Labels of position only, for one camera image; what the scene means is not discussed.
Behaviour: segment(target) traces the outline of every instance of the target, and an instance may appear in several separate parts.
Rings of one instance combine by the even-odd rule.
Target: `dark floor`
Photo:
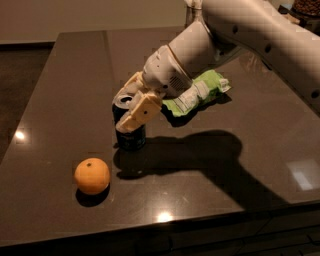
[[[50,52],[51,47],[0,47],[0,163]]]

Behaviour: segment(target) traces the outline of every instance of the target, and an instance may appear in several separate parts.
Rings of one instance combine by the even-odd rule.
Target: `can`
[[[129,110],[129,102],[132,100],[131,95],[120,95],[114,99],[112,104],[112,112],[114,124],[116,125],[120,118]],[[127,151],[135,151],[142,148],[146,143],[146,128],[145,125],[140,126],[137,130],[131,133],[121,133],[117,129],[116,137],[119,148]]]

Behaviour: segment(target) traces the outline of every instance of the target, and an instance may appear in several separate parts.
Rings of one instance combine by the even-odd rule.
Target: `wall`
[[[276,8],[293,2],[269,1]],[[60,32],[180,26],[184,21],[183,0],[0,0],[0,44],[55,41]]]

